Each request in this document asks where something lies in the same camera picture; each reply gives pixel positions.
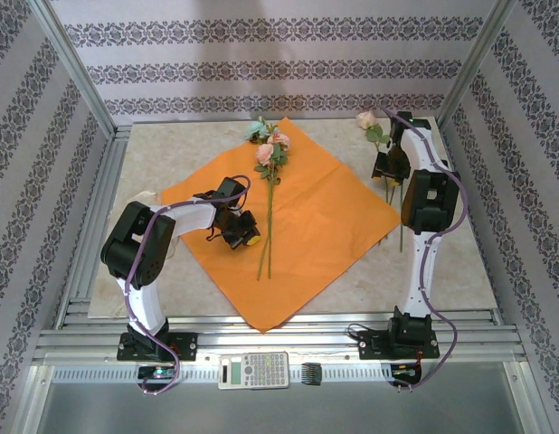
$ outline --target pink rose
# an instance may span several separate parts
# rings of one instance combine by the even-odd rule
[[[269,165],[271,154],[273,154],[273,145],[270,143],[264,143],[263,145],[258,146],[255,157],[258,159],[261,165]]]
[[[289,140],[289,137],[283,133],[272,134],[268,138],[268,143],[270,145],[273,145],[274,143],[283,143],[285,145],[283,147],[285,151],[289,151],[291,149],[291,141]]]
[[[358,126],[362,129],[368,129],[378,122],[371,110],[360,113],[355,118],[358,119]]]

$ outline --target black comb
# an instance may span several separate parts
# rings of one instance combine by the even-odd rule
[[[303,363],[301,365],[301,382],[308,386],[322,383],[322,365],[320,363]]]

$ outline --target wall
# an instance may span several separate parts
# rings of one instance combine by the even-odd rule
[[[117,125],[431,114],[492,0],[52,1]]]
[[[0,432],[51,325],[106,139],[24,0],[0,1]]]
[[[559,432],[559,1],[516,4],[445,133],[500,308]]]

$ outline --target gray floor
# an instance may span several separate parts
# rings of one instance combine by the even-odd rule
[[[222,392],[180,385],[158,397],[134,384],[52,385],[41,434],[523,432],[501,363],[449,363],[425,387],[386,382],[292,384]]]

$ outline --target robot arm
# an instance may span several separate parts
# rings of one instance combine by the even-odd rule
[[[388,153],[378,153],[373,177],[385,176],[398,184],[410,179],[402,205],[402,225],[409,229],[411,238],[409,290],[403,301],[403,314],[396,308],[387,330],[357,336],[364,348],[370,345],[372,352],[366,358],[416,358],[420,351],[423,358],[435,358],[440,353],[438,346],[431,345],[436,342],[431,313],[444,318],[430,303],[432,274],[442,235],[456,228],[465,216],[451,226],[460,181],[430,146],[428,121],[413,119],[410,112],[396,115],[384,111],[391,118],[392,146]]]
[[[183,203],[189,206],[174,206],[167,211],[158,206],[129,203],[105,242],[100,258],[110,275],[117,279],[130,307],[128,332],[132,342],[143,345],[157,359],[165,360],[168,355],[147,334],[162,342],[167,340],[168,322],[159,303],[156,278],[163,269],[170,241],[189,231],[218,229],[232,249],[257,242],[260,233],[253,215],[237,206],[247,188],[234,178],[225,178],[217,191],[197,194]],[[161,209],[164,212],[155,216]],[[136,237],[146,233],[152,219],[155,220],[140,261],[127,286],[129,272],[141,246]]]

